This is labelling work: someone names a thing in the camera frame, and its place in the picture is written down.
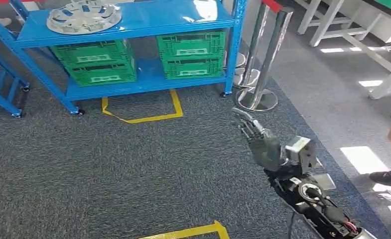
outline gray floor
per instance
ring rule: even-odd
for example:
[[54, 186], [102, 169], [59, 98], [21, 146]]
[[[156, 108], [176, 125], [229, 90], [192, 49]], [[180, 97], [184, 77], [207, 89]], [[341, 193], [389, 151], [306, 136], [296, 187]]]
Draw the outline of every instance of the gray floor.
[[[332, 198], [379, 238], [389, 238], [373, 212], [391, 232], [387, 204], [378, 205], [370, 183], [339, 150], [367, 145], [391, 166], [385, 138], [391, 97], [369, 101], [357, 84], [387, 72], [361, 53], [347, 58], [319, 51], [348, 46], [343, 40], [308, 47], [311, 32], [294, 34], [299, 17], [269, 84], [280, 104], [258, 118], [283, 142], [295, 134], [318, 137], [323, 142], [318, 156], [338, 185]], [[133, 42], [138, 54], [149, 54], [138, 42]], [[178, 89], [182, 118], [125, 124], [102, 114], [100, 100], [79, 102], [87, 114], [73, 117], [0, 48], [32, 83], [32, 91], [18, 99], [26, 100], [25, 118], [11, 119], [0, 109], [0, 238], [138, 238], [213, 220], [226, 226], [232, 239], [285, 237], [287, 210], [231, 126], [234, 103], [219, 97], [221, 85]], [[41, 57], [37, 61], [64, 84], [59, 68]], [[132, 119], [173, 108], [168, 91], [162, 91], [113, 97], [109, 110]], [[295, 235], [311, 237], [302, 224]]]

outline green plastic crate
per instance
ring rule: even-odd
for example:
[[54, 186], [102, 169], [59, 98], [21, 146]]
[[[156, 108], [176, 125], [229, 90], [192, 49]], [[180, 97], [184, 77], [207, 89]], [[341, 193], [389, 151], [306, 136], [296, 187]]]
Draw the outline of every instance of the green plastic crate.
[[220, 29], [160, 35], [156, 38], [162, 60], [201, 59], [223, 55], [226, 33]]
[[219, 77], [223, 74], [223, 58], [169, 60], [163, 62], [169, 80]]
[[50, 47], [65, 67], [98, 66], [130, 62], [132, 50], [127, 40], [88, 42]]
[[111, 64], [80, 68], [66, 68], [79, 86], [107, 85], [136, 81], [135, 66]]

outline red wire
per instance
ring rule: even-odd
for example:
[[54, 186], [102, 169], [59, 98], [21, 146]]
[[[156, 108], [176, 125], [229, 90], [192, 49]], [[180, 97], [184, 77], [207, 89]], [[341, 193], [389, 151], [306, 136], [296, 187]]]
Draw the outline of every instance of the red wire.
[[349, 227], [353, 232], [357, 232], [357, 227], [354, 225], [354, 224], [352, 224], [351, 222], [345, 222], [344, 223], [347, 227]]

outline blue shelf frame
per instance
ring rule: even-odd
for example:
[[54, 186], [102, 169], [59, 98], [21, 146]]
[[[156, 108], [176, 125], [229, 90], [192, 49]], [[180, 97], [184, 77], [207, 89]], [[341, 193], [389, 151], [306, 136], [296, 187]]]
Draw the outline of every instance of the blue shelf frame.
[[[48, 10], [27, 12], [20, 0], [10, 0], [26, 19], [18, 37], [0, 25], [0, 40], [23, 62], [71, 114], [78, 114], [73, 101], [117, 96], [180, 87], [224, 83], [224, 94], [232, 93], [238, 48], [247, 0], [234, 0], [228, 14], [220, 0], [151, 0], [120, 3], [122, 20], [110, 29], [85, 35], [64, 35], [46, 27]], [[179, 33], [215, 28], [229, 28], [227, 69], [222, 77], [167, 80], [158, 59], [137, 60], [137, 82], [78, 87], [69, 79], [63, 92], [26, 53], [26, 48], [114, 40]]]
[[0, 90], [3, 86], [6, 74], [13, 78], [7, 97], [4, 98], [0, 95], [0, 106], [9, 111], [12, 116], [20, 117], [21, 110], [12, 104], [12, 100], [15, 96], [18, 84], [20, 84], [23, 89], [29, 89], [29, 83], [24, 81], [1, 57], [0, 66], [4, 69], [4, 71], [0, 71]]

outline gray carpet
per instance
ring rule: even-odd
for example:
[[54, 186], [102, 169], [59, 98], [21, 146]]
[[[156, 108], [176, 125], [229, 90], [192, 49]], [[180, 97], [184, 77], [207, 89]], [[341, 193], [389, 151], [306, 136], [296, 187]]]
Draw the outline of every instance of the gray carpet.
[[[139, 42], [137, 55], [155, 52]], [[220, 84], [178, 89], [184, 117], [126, 124], [101, 113], [99, 99], [77, 103], [86, 115], [69, 115], [1, 44], [0, 54], [32, 85], [16, 100], [23, 119], [0, 109], [0, 238], [132, 239], [213, 220], [231, 239], [286, 237], [288, 210], [230, 124], [234, 102], [219, 97]], [[65, 85], [59, 67], [32, 55]], [[264, 126], [282, 142], [317, 140], [273, 79], [269, 87], [280, 103], [256, 115]], [[109, 110], [127, 119], [173, 112], [168, 91], [112, 97]], [[391, 238], [320, 142], [317, 152], [338, 186], [331, 197], [378, 238]], [[314, 237], [297, 222], [294, 238]]]

